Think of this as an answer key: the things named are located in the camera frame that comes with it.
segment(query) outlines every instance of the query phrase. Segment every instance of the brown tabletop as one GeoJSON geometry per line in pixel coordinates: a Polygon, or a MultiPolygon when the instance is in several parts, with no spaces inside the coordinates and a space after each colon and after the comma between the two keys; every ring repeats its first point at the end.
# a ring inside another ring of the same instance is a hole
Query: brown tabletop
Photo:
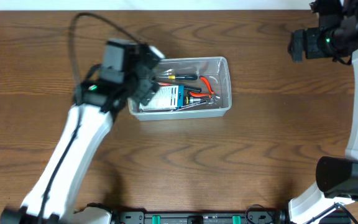
{"type": "MultiPolygon", "coordinates": [[[[222,118],[138,121],[127,108],[100,145],[77,199],[148,211],[283,207],[315,180],[321,156],[343,157],[352,123],[352,67],[293,63],[290,32],[309,11],[104,11],[169,58],[227,58],[232,108],[222,118]]],[[[72,104],[67,26],[75,12],[0,12],[0,213],[19,208],[46,166],[72,104]]],[[[106,39],[83,19],[83,74],[106,39]]],[[[358,203],[348,206],[358,219],[358,203]]]]}

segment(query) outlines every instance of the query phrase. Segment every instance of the pliers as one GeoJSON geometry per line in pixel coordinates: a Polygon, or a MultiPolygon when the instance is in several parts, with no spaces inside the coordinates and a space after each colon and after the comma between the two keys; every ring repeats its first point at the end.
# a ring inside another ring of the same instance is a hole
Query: pliers
{"type": "Polygon", "coordinates": [[[192,96],[192,97],[206,97],[207,96],[207,97],[209,97],[210,102],[212,102],[212,103],[214,101],[216,101],[217,99],[219,99],[219,97],[212,90],[211,84],[209,84],[208,79],[206,79],[205,77],[201,76],[200,80],[202,80],[205,83],[206,87],[209,90],[209,93],[195,93],[195,92],[189,91],[189,95],[192,96]]]}

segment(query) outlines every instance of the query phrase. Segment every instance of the white backdrop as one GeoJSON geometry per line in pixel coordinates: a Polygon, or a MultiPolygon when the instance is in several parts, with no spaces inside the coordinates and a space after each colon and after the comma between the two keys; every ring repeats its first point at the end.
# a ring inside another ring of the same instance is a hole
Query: white backdrop
{"type": "Polygon", "coordinates": [[[313,0],[0,0],[0,10],[310,9],[313,0]]]}

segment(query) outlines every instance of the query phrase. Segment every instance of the wooden table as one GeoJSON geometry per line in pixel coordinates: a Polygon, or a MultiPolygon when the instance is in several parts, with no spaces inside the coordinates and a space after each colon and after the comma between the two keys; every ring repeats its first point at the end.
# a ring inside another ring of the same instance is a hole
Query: wooden table
{"type": "MultiPolygon", "coordinates": [[[[149,211],[283,207],[314,182],[321,156],[344,156],[352,123],[352,67],[293,63],[290,32],[308,11],[104,11],[167,57],[227,58],[233,106],[222,118],[140,122],[124,109],[97,151],[77,207],[149,211]]],[[[67,26],[75,12],[0,12],[0,213],[18,208],[62,133],[73,81],[67,26]]],[[[79,24],[85,73],[122,37],[79,24]]],[[[358,203],[349,206],[358,218],[358,203]]]]}

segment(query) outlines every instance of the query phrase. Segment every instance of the red pliers handle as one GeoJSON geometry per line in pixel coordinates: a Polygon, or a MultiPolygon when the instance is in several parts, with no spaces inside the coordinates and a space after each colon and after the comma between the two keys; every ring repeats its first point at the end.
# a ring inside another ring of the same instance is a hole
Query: red pliers handle
{"type": "Polygon", "coordinates": [[[205,77],[200,77],[200,80],[202,80],[205,83],[206,87],[209,90],[209,94],[208,93],[194,93],[192,91],[189,91],[190,96],[192,96],[192,97],[206,97],[206,96],[208,96],[209,98],[212,98],[212,95],[214,95],[215,92],[212,91],[211,84],[209,84],[208,79],[206,79],[205,77]]]}

